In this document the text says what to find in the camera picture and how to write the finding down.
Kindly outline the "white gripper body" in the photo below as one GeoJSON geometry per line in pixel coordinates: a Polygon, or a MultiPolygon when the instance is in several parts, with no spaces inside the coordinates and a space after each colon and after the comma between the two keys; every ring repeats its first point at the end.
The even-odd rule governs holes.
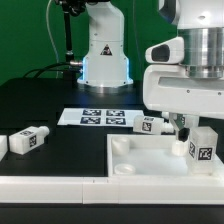
{"type": "Polygon", "coordinates": [[[149,47],[143,78],[143,102],[149,110],[224,119],[224,77],[190,78],[179,62],[181,37],[149,47]]]}

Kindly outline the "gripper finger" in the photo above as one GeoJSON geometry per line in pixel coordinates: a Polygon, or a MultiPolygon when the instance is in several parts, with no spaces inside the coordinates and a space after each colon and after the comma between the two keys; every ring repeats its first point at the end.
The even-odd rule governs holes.
{"type": "Polygon", "coordinates": [[[177,132],[177,139],[179,141],[186,142],[188,140],[189,133],[190,133],[189,128],[182,128],[177,132]]]}
{"type": "Polygon", "coordinates": [[[169,114],[169,121],[173,125],[176,131],[180,131],[184,128],[183,123],[183,115],[177,113],[170,113],[169,114]]]}

